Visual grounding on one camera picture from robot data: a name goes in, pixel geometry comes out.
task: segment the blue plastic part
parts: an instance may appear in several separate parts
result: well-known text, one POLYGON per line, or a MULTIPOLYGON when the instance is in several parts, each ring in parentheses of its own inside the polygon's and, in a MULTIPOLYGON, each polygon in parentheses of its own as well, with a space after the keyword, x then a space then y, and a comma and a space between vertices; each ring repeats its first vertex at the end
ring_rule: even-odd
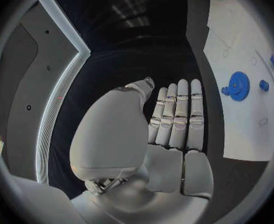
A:
POLYGON ((261 81, 260 81, 259 87, 260 87, 260 89, 263 90, 263 91, 269 91, 269 89, 270 89, 269 83, 266 82, 265 80, 261 80, 261 81))
POLYGON ((227 86, 223 87, 221 91, 222 91, 222 94, 224 94, 226 96, 230 95, 229 88, 227 86))
POLYGON ((235 101, 243 101, 250 92, 250 80, 243 72, 235 72, 229 81, 229 94, 235 101))
POLYGON ((271 56, 271 62, 272 62, 272 65, 274 67, 274 55, 271 56))

